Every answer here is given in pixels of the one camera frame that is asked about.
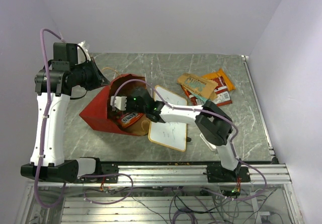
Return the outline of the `red brown paper bag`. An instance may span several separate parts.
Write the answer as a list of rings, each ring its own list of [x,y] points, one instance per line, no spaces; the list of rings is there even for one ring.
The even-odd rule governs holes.
[[[149,132],[150,120],[143,114],[143,116],[128,128],[122,128],[117,122],[116,118],[123,111],[113,111],[110,105],[111,97],[116,93],[117,89],[126,81],[132,79],[145,80],[144,76],[139,76],[132,73],[121,74],[114,78],[111,83],[103,87],[103,89],[94,97],[93,100],[82,110],[79,116],[90,126],[93,130],[117,133],[133,136],[144,136]]]

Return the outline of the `brown teal chips bag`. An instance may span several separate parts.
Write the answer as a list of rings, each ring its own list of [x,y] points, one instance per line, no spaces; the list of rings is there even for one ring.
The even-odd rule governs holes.
[[[195,74],[184,73],[177,78],[177,83],[184,86],[188,91],[203,98],[214,100],[217,98],[215,89],[218,83],[202,78]]]

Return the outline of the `orange honey snack bag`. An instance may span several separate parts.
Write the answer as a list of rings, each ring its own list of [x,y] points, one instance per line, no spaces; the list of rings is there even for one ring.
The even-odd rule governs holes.
[[[216,91],[220,91],[222,89],[227,89],[228,91],[235,90],[235,86],[229,77],[226,75],[224,70],[220,68],[218,71],[208,73],[202,76],[202,78],[211,80],[217,83]]]

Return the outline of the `red Doritos bag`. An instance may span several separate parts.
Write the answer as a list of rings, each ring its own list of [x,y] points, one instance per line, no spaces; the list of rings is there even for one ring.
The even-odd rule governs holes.
[[[188,91],[184,86],[181,86],[182,90],[186,94],[186,96],[190,99],[193,105],[203,105],[207,100],[201,96],[194,95],[190,91]],[[224,106],[232,104],[232,99],[230,97],[229,91],[227,89],[222,89],[220,91],[214,90],[217,95],[217,98],[212,102],[217,106]]]

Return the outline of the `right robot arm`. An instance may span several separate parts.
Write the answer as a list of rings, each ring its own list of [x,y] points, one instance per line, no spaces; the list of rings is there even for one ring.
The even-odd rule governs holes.
[[[222,177],[234,181],[239,176],[241,167],[232,140],[238,134],[232,119],[216,104],[208,100],[203,105],[182,106],[156,101],[147,89],[139,87],[126,97],[125,111],[143,113],[154,123],[194,124],[201,134],[216,147],[222,168]]]

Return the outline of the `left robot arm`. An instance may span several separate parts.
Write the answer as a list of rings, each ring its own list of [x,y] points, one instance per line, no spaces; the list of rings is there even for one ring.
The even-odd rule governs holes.
[[[99,159],[67,160],[63,152],[64,121],[72,89],[92,91],[109,84],[84,44],[54,43],[53,59],[34,78],[38,103],[36,141],[30,162],[21,166],[23,177],[46,182],[73,183],[85,176],[102,178]]]

